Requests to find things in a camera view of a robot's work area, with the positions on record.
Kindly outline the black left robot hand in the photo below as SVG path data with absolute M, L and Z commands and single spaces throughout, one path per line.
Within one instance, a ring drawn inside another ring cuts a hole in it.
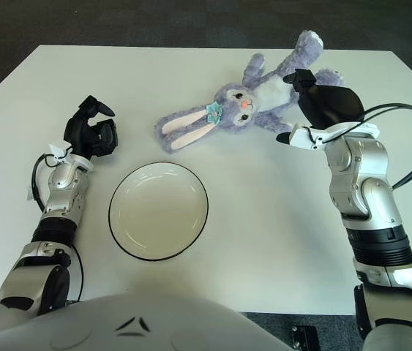
M 109 119 L 90 125 L 89 119 L 98 113 L 109 116 Z M 112 154 L 118 145 L 114 116 L 115 113 L 108 106 L 88 95 L 69 119 L 64 131 L 64 141 L 72 146 L 72 153 L 87 160 L 93 156 Z

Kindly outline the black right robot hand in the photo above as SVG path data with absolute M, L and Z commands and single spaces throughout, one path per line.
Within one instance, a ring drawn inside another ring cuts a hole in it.
M 296 69 L 282 80 L 293 86 L 298 106 L 313 129 L 325 130 L 339 123 L 363 119 L 360 98 L 345 87 L 343 76 L 334 70 L 312 73 L 309 69 Z

